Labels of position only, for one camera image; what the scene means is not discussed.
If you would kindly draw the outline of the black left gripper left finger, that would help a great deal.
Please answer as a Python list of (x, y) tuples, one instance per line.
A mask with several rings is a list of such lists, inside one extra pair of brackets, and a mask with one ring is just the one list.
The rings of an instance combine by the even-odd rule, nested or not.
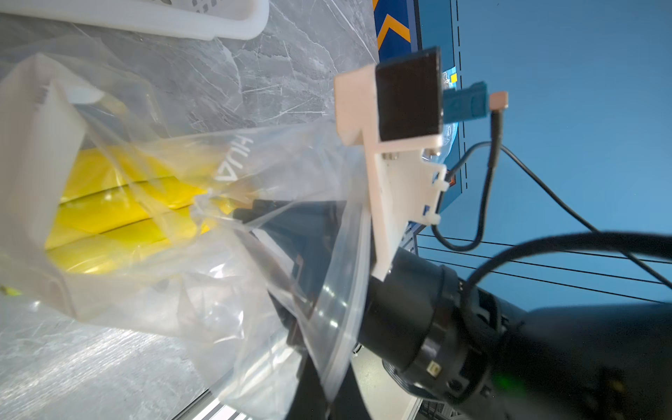
[(329, 403), (313, 360), (306, 357), (300, 369), (299, 385), (285, 420), (326, 420)]

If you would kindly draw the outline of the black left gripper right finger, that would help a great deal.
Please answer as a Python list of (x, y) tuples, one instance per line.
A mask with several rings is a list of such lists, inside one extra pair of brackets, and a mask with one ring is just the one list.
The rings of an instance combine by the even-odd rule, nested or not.
[(331, 420), (371, 420), (352, 366), (330, 408)]

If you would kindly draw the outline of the clear bag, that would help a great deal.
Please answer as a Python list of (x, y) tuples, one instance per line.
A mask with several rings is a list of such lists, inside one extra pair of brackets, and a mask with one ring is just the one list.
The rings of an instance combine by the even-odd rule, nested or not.
[(1, 54), (1, 284), (182, 339), (217, 397), (257, 418), (349, 413), (367, 191), (333, 120), (190, 133), (100, 41)]

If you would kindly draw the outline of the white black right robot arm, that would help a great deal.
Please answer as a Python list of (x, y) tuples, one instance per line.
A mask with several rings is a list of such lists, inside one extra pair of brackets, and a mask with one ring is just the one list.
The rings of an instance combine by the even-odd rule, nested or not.
[[(271, 239), (297, 264), (309, 293), (327, 286), (318, 280), (327, 268), (318, 265), (335, 250), (344, 207), (309, 201), (271, 222)], [(483, 280), (523, 257), (607, 245), (671, 260), (671, 236), (564, 234), (514, 246), (467, 279)], [(671, 303), (527, 312), (474, 287), (467, 290), (479, 321), (468, 329), (460, 311), (465, 283), (403, 248), (384, 282), (371, 276), (358, 341), (400, 388), (471, 419), (671, 419)], [(372, 419), (352, 367), (327, 405), (316, 364), (308, 356), (285, 419)]]

